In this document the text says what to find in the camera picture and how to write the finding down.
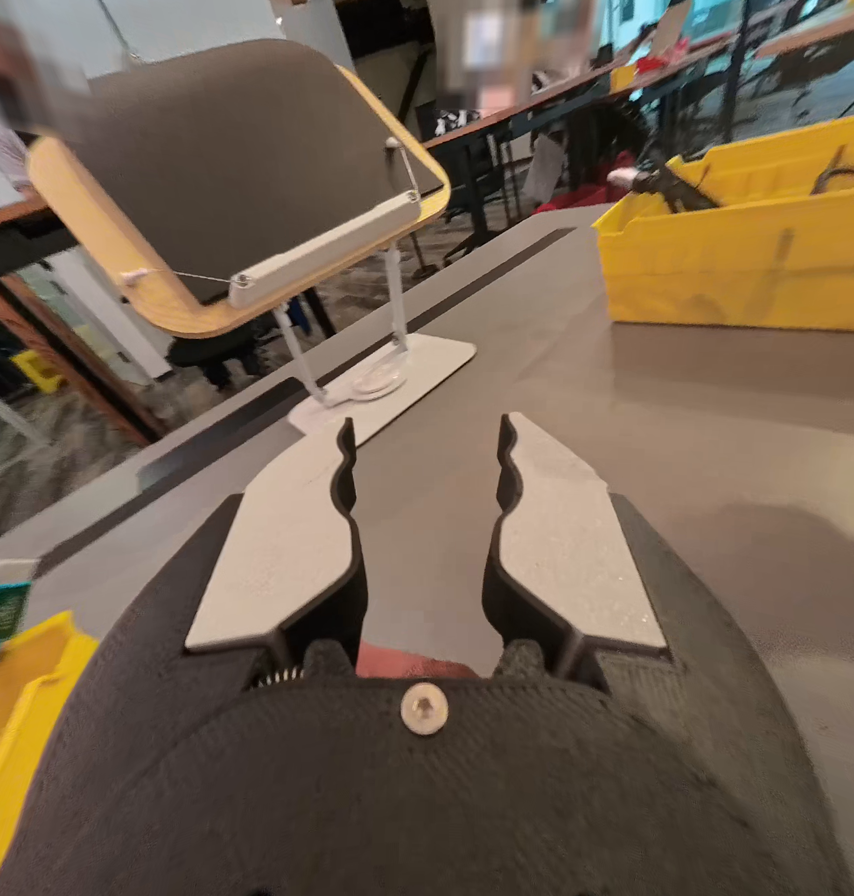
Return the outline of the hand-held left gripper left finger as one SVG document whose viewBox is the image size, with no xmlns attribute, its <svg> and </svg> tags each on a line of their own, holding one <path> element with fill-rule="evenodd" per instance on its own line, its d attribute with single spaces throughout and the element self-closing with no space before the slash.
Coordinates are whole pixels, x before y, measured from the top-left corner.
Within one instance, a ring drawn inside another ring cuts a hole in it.
<svg viewBox="0 0 854 896">
<path fill-rule="evenodd" d="M 355 462 L 354 421 L 335 420 L 254 476 L 188 630 L 189 652 L 259 647 L 303 658 L 327 639 L 358 657 L 365 565 Z"/>
</svg>

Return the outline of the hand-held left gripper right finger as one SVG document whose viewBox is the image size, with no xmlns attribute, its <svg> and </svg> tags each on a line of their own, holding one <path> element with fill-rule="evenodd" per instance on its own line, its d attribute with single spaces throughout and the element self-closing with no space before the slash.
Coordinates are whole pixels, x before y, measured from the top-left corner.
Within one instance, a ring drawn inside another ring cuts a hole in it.
<svg viewBox="0 0 854 896">
<path fill-rule="evenodd" d="M 669 646 L 594 468 L 522 413 L 500 420 L 500 475 L 483 612 L 508 648 L 668 658 Z"/>
</svg>

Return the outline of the black office chair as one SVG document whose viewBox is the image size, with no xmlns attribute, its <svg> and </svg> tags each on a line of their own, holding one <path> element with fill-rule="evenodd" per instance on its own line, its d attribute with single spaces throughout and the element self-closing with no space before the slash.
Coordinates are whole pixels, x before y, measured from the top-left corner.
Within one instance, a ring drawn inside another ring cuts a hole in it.
<svg viewBox="0 0 854 896">
<path fill-rule="evenodd" d="M 288 303 L 287 317 L 292 327 L 299 328 L 306 336 L 311 335 L 312 325 L 303 306 L 309 308 L 311 316 L 326 339 L 336 335 L 334 322 L 315 287 L 305 289 Z M 206 339 L 175 337 L 169 344 L 165 360 L 173 368 L 195 367 L 217 392 L 229 392 L 233 387 L 227 366 L 229 361 L 238 362 L 245 375 L 253 380 L 261 379 L 270 372 L 271 367 L 262 354 L 262 349 L 273 330 L 281 333 L 276 316 L 276 309 L 266 312 L 250 322 L 243 323 L 235 330 L 216 337 Z"/>
</svg>

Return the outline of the green and white box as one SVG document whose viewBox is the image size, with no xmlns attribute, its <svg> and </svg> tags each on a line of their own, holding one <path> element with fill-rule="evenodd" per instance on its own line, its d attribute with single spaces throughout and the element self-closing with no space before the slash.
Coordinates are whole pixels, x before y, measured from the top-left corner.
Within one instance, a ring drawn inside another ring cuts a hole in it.
<svg viewBox="0 0 854 896">
<path fill-rule="evenodd" d="M 0 559 L 0 648 L 18 633 L 39 561 Z"/>
</svg>

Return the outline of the yellow plastic bin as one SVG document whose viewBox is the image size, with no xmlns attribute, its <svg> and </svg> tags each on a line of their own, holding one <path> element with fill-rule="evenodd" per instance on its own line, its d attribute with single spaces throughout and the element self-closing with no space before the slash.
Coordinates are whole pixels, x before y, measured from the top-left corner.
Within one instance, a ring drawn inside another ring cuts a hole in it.
<svg viewBox="0 0 854 896">
<path fill-rule="evenodd" d="M 612 320 L 854 332 L 854 116 L 668 169 L 717 207 L 631 193 L 594 223 Z"/>
<path fill-rule="evenodd" d="M 97 644 L 64 611 L 0 649 L 0 865 L 45 745 Z"/>
</svg>

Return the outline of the grey panel with wooden rim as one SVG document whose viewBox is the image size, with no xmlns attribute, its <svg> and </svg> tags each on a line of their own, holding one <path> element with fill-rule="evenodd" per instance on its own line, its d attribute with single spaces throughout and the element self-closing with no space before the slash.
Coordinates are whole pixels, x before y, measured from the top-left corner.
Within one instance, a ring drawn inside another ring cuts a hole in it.
<svg viewBox="0 0 854 896">
<path fill-rule="evenodd" d="M 351 71 L 286 39 L 90 83 L 28 173 L 121 297 L 158 330 L 214 338 L 448 206 L 448 175 Z"/>
</svg>

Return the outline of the black tool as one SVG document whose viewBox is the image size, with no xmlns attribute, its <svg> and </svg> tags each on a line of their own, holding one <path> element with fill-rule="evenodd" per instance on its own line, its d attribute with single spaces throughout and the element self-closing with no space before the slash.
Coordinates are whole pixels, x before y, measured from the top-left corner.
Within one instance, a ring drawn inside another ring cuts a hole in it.
<svg viewBox="0 0 854 896">
<path fill-rule="evenodd" d="M 608 185 L 635 195 L 661 196 L 672 214 L 722 207 L 697 186 L 674 173 L 665 162 L 654 162 L 650 168 L 614 168 L 606 177 Z"/>
</svg>

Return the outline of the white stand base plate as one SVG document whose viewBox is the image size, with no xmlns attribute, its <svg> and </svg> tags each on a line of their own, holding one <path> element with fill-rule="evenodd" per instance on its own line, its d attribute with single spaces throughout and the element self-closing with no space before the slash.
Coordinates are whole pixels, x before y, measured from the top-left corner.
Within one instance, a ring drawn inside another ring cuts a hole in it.
<svg viewBox="0 0 854 896">
<path fill-rule="evenodd" d="M 361 446 L 475 355 L 471 343 L 415 333 L 407 337 L 404 349 L 385 344 L 319 386 L 304 355 L 297 353 L 294 364 L 309 396 L 291 409 L 288 422 L 299 433 L 311 435 L 350 419 L 355 443 Z"/>
</svg>

